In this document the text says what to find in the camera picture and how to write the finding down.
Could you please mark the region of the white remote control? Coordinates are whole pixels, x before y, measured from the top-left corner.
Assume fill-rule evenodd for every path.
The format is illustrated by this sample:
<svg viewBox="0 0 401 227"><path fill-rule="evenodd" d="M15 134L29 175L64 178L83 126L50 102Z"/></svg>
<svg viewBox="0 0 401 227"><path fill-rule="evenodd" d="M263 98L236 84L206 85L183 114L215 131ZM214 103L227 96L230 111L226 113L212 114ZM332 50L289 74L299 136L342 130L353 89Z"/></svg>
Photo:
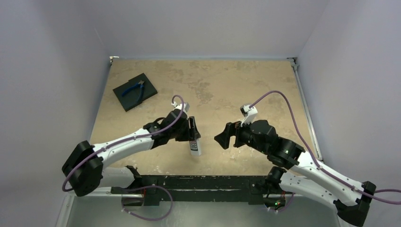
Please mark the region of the white remote control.
<svg viewBox="0 0 401 227"><path fill-rule="evenodd" d="M192 140L189 141L189 146L190 146L190 152L192 156L201 156L202 151L201 151L201 143L200 140Z"/></svg>

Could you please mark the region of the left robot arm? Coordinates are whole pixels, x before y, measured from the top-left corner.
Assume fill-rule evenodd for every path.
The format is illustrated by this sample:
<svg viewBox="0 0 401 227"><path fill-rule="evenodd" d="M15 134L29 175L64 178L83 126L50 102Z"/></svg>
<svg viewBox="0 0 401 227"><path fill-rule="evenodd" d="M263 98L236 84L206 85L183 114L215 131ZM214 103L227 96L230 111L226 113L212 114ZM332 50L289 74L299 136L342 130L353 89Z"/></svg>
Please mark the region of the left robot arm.
<svg viewBox="0 0 401 227"><path fill-rule="evenodd" d="M167 144L170 140L189 142L193 155L200 151L194 145L200 140L195 118L179 109L166 117L145 124L127 136L90 144L87 140L76 145L61 170L65 175L64 192L74 191L79 197L101 187L120 187L128 193L140 190L141 180L132 166L111 168L110 165L130 155Z"/></svg>

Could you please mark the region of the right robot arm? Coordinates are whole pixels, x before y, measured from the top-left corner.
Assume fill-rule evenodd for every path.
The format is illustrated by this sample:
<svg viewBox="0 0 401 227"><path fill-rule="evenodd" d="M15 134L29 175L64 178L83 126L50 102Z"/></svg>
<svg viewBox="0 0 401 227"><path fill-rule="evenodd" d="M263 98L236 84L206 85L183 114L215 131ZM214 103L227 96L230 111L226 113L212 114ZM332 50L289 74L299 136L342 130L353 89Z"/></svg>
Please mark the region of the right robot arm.
<svg viewBox="0 0 401 227"><path fill-rule="evenodd" d="M325 166L292 140L279 136L267 120L250 124L229 122L222 133L214 137L223 148L247 145L274 165L263 184L270 192L292 192L322 203L335 210L343 221L361 227L367 218L371 195L376 186L355 181Z"/></svg>

